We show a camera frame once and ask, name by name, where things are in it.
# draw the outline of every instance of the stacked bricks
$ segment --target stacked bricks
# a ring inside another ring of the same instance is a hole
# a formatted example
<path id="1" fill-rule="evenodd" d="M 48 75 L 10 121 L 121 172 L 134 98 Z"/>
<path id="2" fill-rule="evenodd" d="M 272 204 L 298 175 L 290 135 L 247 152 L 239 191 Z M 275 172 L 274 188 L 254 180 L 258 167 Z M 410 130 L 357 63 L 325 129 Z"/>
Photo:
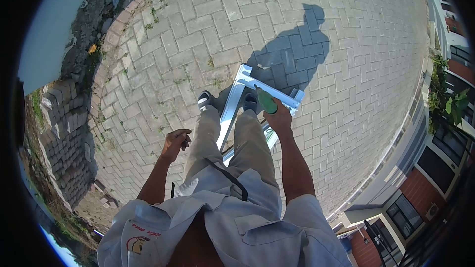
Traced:
<path id="1" fill-rule="evenodd" d="M 81 128 L 87 121 L 84 97 L 73 80 L 50 86 L 41 100 L 44 118 L 51 126 L 40 134 L 39 142 L 53 186 L 68 210 L 73 211 L 86 194 L 91 172 L 82 148 Z"/>
<path id="2" fill-rule="evenodd" d="M 64 138 L 86 122 L 83 103 L 84 97 L 77 94 L 73 80 L 58 81 L 43 94 L 41 111 L 57 138 Z"/>
<path id="3" fill-rule="evenodd" d="M 48 129 L 39 136 L 47 171 L 65 206 L 74 210 L 89 187 L 90 171 L 84 161 L 81 129 L 59 139 Z"/>

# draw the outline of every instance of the sky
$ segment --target sky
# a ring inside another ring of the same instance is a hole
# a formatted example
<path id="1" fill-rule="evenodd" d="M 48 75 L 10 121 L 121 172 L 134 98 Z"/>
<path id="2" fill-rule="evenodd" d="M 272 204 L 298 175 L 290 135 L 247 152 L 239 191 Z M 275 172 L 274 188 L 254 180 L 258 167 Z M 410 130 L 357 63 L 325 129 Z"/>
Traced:
<path id="1" fill-rule="evenodd" d="M 41 230 L 43 231 L 44 235 L 46 236 L 46 239 L 48 239 L 49 243 L 51 244 L 51 247 L 55 250 L 55 252 L 58 254 L 58 256 L 63 260 L 63 262 L 66 266 L 68 266 L 68 267 L 80 267 L 80 265 L 78 265 L 76 263 L 76 261 L 74 261 L 73 255 L 71 254 L 71 252 L 67 248 L 58 246 L 58 244 L 56 243 L 56 240 L 53 237 L 53 235 L 46 232 L 43 228 L 41 228 Z"/>

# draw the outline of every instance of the house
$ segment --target house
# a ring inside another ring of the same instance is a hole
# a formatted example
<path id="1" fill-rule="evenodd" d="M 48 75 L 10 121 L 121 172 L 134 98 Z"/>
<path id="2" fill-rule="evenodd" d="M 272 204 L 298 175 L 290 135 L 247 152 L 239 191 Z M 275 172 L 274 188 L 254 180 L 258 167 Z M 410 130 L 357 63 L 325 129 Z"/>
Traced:
<path id="1" fill-rule="evenodd" d="M 433 53 L 448 59 L 448 92 L 469 89 L 463 130 L 475 134 L 475 74 L 468 41 L 448 0 L 428 0 Z M 433 63 L 427 62 L 401 131 L 382 163 L 360 187 L 351 205 L 339 213 L 334 228 L 349 238 L 354 266 L 420 266 L 449 227 L 457 203 L 466 199 L 464 185 L 473 177 L 475 158 L 468 136 L 428 131 L 428 88 Z"/>

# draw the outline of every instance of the white shirt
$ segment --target white shirt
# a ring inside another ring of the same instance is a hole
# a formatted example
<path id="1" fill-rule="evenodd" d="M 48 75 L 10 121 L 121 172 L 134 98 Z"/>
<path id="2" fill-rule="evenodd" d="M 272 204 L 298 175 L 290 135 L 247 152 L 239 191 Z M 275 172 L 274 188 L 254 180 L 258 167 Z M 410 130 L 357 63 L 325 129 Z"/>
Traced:
<path id="1" fill-rule="evenodd" d="M 201 208 L 225 266 L 351 266 L 314 196 L 292 199 L 281 220 L 276 187 L 264 183 L 253 169 L 237 180 L 248 192 L 247 202 L 241 200 L 240 189 L 211 166 L 162 204 L 131 200 L 99 244 L 99 266 L 166 266 Z"/>

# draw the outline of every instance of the khaki pants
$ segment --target khaki pants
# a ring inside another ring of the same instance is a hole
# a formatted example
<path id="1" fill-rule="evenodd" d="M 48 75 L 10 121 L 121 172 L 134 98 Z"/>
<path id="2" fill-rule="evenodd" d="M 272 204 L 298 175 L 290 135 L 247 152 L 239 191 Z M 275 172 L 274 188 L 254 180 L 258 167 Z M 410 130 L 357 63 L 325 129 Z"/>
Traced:
<path id="1" fill-rule="evenodd" d="M 185 164 L 185 181 L 209 165 L 203 159 L 204 157 L 223 164 L 223 157 L 216 145 L 220 130 L 217 109 L 211 105 L 206 106 L 196 121 L 190 154 Z M 274 160 L 265 141 L 262 127 L 254 111 L 246 110 L 236 119 L 234 157 L 226 170 L 238 178 L 241 173 L 250 168 L 261 175 L 263 182 L 279 188 L 276 182 Z"/>

